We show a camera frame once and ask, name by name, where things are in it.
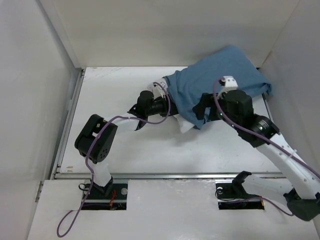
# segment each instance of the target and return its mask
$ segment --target white tabletop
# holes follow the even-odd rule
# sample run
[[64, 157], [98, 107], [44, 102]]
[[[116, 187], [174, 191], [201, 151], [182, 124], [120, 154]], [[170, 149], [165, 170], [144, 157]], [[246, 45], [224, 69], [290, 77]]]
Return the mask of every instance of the white tabletop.
[[[92, 114], [107, 118], [126, 113], [148, 84], [183, 68], [87, 68], [60, 172], [89, 173], [74, 143]], [[253, 107], [257, 114], [268, 116], [262, 96], [253, 99]], [[149, 118], [154, 122], [160, 119]], [[111, 173], [279, 172], [224, 122], [207, 123], [202, 130], [191, 129], [182, 134], [174, 117], [160, 125], [116, 135], [105, 161], [109, 161]]]
[[[79, 208], [83, 180], [47, 180], [28, 240], [54, 240], [58, 223]], [[127, 210], [83, 210], [64, 240], [316, 240], [313, 221], [265, 210], [219, 210], [213, 180], [129, 181]], [[66, 217], [60, 234], [75, 212]]]

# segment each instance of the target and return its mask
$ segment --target red wire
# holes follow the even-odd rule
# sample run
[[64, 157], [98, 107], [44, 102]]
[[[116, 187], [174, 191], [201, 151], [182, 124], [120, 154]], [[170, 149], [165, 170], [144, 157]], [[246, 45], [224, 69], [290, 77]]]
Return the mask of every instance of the red wire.
[[113, 205], [114, 205], [114, 200], [115, 200], [115, 198], [116, 198], [116, 195], [117, 195], [116, 190], [113, 190], [113, 192], [112, 192], [112, 198], [111, 198], [111, 200], [110, 200], [110, 202], [109, 202], [110, 210], [112, 209], [112, 207], [113, 207]]

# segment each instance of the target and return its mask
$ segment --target screw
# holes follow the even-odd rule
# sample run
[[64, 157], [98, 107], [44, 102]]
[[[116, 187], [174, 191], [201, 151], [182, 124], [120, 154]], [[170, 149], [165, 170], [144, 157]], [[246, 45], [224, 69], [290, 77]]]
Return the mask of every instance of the screw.
[[121, 194], [122, 195], [127, 195], [128, 194], [128, 189], [126, 189], [125, 187], [121, 189]]
[[216, 193], [219, 194], [219, 195], [221, 195], [221, 194], [224, 193], [223, 190], [224, 190], [224, 189], [223, 189], [221, 186], [218, 186], [218, 187], [216, 188]]

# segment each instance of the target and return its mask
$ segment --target blue cloth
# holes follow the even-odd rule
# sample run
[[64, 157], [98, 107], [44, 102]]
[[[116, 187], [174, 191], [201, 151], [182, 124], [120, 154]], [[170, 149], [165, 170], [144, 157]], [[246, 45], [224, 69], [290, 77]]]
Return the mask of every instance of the blue cloth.
[[206, 109], [204, 120], [198, 120], [192, 108], [199, 103], [203, 93], [213, 92], [214, 82], [223, 76], [233, 76], [238, 89], [251, 97], [262, 93], [272, 95], [271, 83], [252, 65], [245, 54], [233, 45], [227, 46], [182, 71], [175, 71], [165, 77], [168, 93], [179, 114], [198, 129], [208, 122], [210, 109]]

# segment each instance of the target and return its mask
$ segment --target metal edge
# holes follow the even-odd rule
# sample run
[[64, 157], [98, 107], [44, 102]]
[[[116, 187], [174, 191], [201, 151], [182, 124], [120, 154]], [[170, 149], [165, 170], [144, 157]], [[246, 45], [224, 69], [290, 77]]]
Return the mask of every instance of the metal edge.
[[75, 85], [72, 99], [69, 100], [69, 102], [71, 103], [71, 107], [68, 109], [68, 114], [67, 114], [67, 118], [66, 118], [66, 121], [64, 124], [61, 140], [60, 140], [59, 147], [58, 147], [55, 159], [54, 159], [54, 163], [52, 165], [53, 166], [52, 170], [50, 172], [50, 178], [49, 178], [50, 180], [54, 180], [56, 178], [55, 175], [57, 173], [57, 169], [58, 169], [59, 165], [61, 165], [61, 162], [63, 160], [63, 156], [65, 154], [67, 141], [68, 141], [71, 125], [72, 125], [72, 122], [74, 119], [76, 106], [78, 103], [78, 99], [79, 99], [82, 83], [84, 80], [84, 76], [85, 76], [85, 70], [82, 70], [81, 73], [79, 74], [78, 81]]
[[[285, 179], [281, 172], [253, 172], [260, 178]], [[227, 173], [111, 173], [114, 180], [160, 180], [160, 179], [234, 179], [238, 172]], [[90, 173], [57, 173], [55, 179], [90, 179]]]
[[271, 111], [270, 111], [270, 108], [269, 108], [269, 105], [268, 105], [268, 102], [267, 102], [267, 96], [266, 96], [265, 93], [262, 94], [262, 98], [263, 98], [264, 105], [265, 105], [266, 111], [268, 113], [269, 119], [273, 122], [274, 119], [273, 119], [273, 117], [271, 115]]

